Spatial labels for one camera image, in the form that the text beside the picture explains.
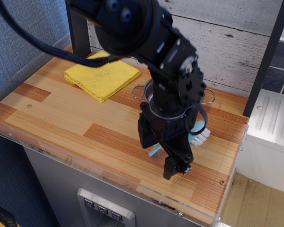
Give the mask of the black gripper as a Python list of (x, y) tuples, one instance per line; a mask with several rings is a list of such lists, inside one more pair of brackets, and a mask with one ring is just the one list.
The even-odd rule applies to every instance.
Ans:
[(198, 111), (192, 108), (178, 119), (164, 120), (151, 112), (147, 102), (140, 103), (140, 109), (138, 133), (142, 148), (159, 143), (168, 154), (163, 177), (170, 180), (177, 173), (189, 173), (194, 157), (188, 142), (188, 130), (194, 127)]

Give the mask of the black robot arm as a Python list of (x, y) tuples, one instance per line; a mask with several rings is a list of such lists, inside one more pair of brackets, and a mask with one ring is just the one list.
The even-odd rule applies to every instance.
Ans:
[(148, 66), (152, 96), (140, 105), (138, 131), (143, 148), (160, 144), (165, 179), (191, 170), (188, 142), (206, 88), (193, 45), (172, 25), (172, 16), (156, 0), (70, 0), (70, 8), (95, 25), (109, 54), (135, 57)]

